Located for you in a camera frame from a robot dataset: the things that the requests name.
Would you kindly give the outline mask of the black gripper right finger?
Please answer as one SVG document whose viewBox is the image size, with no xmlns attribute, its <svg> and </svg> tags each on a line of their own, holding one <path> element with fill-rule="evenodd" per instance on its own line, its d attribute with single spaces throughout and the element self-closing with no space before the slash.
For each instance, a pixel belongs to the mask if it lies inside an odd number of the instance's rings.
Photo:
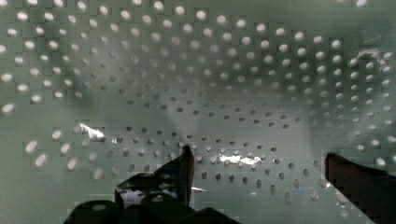
<svg viewBox="0 0 396 224">
<path fill-rule="evenodd" d="M 375 224 L 395 224 L 394 175 L 328 153 L 325 178 Z"/>
</svg>

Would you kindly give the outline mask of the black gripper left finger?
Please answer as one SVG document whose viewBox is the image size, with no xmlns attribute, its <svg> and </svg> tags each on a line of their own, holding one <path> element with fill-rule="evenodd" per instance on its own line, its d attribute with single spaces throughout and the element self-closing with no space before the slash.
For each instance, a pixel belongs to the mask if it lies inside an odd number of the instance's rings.
<svg viewBox="0 0 396 224">
<path fill-rule="evenodd" d="M 166 194 L 189 205 L 194 179 L 194 156 L 191 147 L 153 173 L 133 175 L 115 187 L 115 203 L 121 208 L 139 205 L 150 194 Z"/>
</svg>

